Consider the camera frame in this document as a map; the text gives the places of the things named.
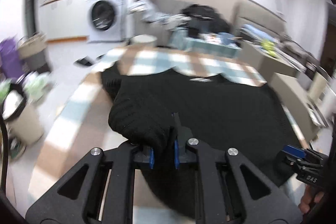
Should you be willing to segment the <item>person right hand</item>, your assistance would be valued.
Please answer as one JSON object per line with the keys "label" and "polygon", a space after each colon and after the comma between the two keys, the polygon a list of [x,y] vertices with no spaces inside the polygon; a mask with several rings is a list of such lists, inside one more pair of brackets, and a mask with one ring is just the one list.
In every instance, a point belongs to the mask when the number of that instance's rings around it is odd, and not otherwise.
{"label": "person right hand", "polygon": [[321,208],[319,203],[323,201],[325,193],[317,192],[317,190],[318,189],[312,187],[311,185],[306,185],[298,206],[302,214],[309,214],[312,211],[317,211]]}

